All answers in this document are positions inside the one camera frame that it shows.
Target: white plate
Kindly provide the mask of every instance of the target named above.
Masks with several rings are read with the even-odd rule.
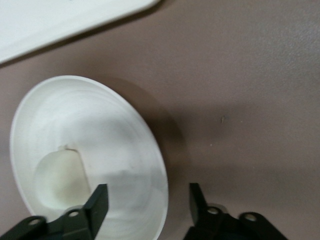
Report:
[[[159,0],[0,0],[0,63],[151,7]]]
[[[98,240],[158,238],[168,209],[166,169],[150,129],[128,102],[91,79],[57,76],[20,103],[10,135],[13,172],[30,212],[49,221],[65,209],[39,198],[35,172],[61,147],[79,152],[91,192],[108,184],[109,212]]]

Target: white tray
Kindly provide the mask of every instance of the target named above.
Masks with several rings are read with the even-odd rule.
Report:
[[[0,0],[0,63],[147,9],[159,0]]]

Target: metal bolt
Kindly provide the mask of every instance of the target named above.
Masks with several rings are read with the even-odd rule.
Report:
[[[40,219],[33,219],[33,220],[31,220],[28,224],[29,224],[30,226],[33,226],[33,225],[36,225],[36,224],[38,224],[38,223],[40,223]]]
[[[247,219],[247,220],[249,220],[249,221],[251,221],[251,222],[257,221],[257,218],[256,218],[254,215],[252,215],[252,214],[246,214],[246,215],[244,216],[244,218]]]
[[[208,213],[214,214],[214,215],[219,213],[218,209],[216,209],[215,207],[210,207],[207,211]]]
[[[69,217],[75,217],[75,216],[77,216],[79,214],[79,212],[78,211],[72,211],[72,212],[70,212],[69,213]]]

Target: table surface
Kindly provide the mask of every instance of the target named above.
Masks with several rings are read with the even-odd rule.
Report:
[[[154,133],[169,179],[160,240],[192,224],[188,183],[232,216],[320,238],[320,1],[164,0],[0,66],[0,234],[28,217],[11,170],[15,110],[59,75],[99,81]]]

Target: white rounded object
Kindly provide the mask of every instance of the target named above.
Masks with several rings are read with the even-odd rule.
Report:
[[[15,113],[10,157],[31,214],[53,221],[84,201],[86,183],[90,193],[108,184],[109,211],[96,239],[159,237],[168,210],[161,152],[137,111],[105,85],[80,76],[36,85]],[[76,199],[68,194],[75,191],[74,182],[82,191]],[[44,192],[46,186],[52,189]]]

